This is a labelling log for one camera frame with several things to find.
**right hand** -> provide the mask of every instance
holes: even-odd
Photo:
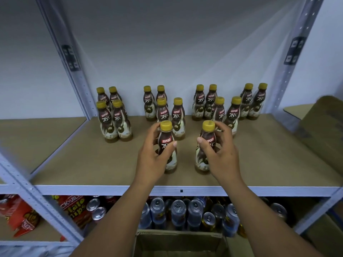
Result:
[[[217,143],[222,147],[218,152],[204,138],[197,138],[200,148],[206,154],[210,172],[219,183],[241,180],[238,150],[233,143],[232,131],[222,122],[215,121],[215,124],[222,130],[215,131]]]

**white wall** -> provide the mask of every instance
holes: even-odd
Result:
[[[0,0],[0,119],[83,116],[35,0]]]
[[[195,86],[226,99],[274,79],[303,0],[62,0],[81,64],[96,87],[115,85],[129,115],[144,115],[143,86],[164,84],[169,109]]]
[[[289,81],[280,108],[343,99],[343,0],[324,0]]]

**metal shelf frame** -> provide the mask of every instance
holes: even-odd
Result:
[[[89,121],[91,117],[97,116],[97,110],[85,74],[79,64],[77,47],[64,15],[63,7],[59,3],[59,0],[36,0],[36,2],[83,113],[86,116],[87,121]],[[298,36],[308,37],[322,2],[323,0],[305,1],[298,22],[289,35],[288,43],[291,43],[291,40]],[[292,65],[285,65],[284,60],[280,61],[274,80],[275,84],[272,89],[271,100],[269,101],[269,107],[267,108],[267,112],[271,112],[278,121],[290,130],[298,124],[299,120],[282,112],[282,110],[279,109],[279,104],[295,65],[296,61]],[[19,194],[58,232],[66,237],[68,240],[66,244],[73,246],[77,246],[83,240],[82,231],[75,225],[70,217],[63,213],[62,209],[51,199],[51,197],[44,195],[85,195],[86,191],[87,195],[122,195],[128,189],[128,186],[33,186],[29,182],[29,180],[38,173],[44,165],[53,158],[81,128],[83,128],[83,126],[84,124],[75,130],[75,132],[57,148],[57,150],[51,154],[51,156],[48,157],[32,175],[26,174],[16,167],[15,164],[10,163],[0,152],[0,178],[6,182],[6,184],[0,184],[0,193]],[[327,197],[316,205],[295,226],[294,229],[299,234],[304,232],[343,197],[343,187],[250,187],[250,189],[258,196]],[[155,186],[151,195],[226,196],[226,193],[220,186]],[[41,245],[41,243],[45,242],[23,243],[22,241],[8,241],[0,242],[0,245]]]

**left hand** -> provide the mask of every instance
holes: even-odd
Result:
[[[177,142],[173,141],[166,146],[161,155],[156,154],[153,146],[154,144],[157,144],[156,139],[159,135],[157,128],[159,126],[160,123],[155,123],[149,128],[143,146],[138,152],[136,166],[135,181],[150,184],[152,186],[154,186],[163,175],[167,161],[177,145]]]

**wooden shelf board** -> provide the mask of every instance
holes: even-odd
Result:
[[[0,145],[7,159],[32,173],[85,117],[0,120]]]
[[[0,241],[41,241],[59,242],[61,235],[43,218],[35,229],[20,237],[14,238],[15,234],[7,224],[5,218],[0,218]]]
[[[285,107],[283,110],[298,119],[302,120],[305,115],[310,111],[314,104],[300,104],[295,106]]]
[[[130,185],[146,130],[143,116],[132,116],[130,142],[104,141],[98,119],[91,121],[33,179],[34,185]],[[196,137],[202,122],[186,116],[186,138],[178,142],[178,169],[159,186],[218,186],[212,175],[194,170]],[[271,115],[239,123],[234,138],[242,177],[248,186],[342,186],[342,177],[298,141]]]

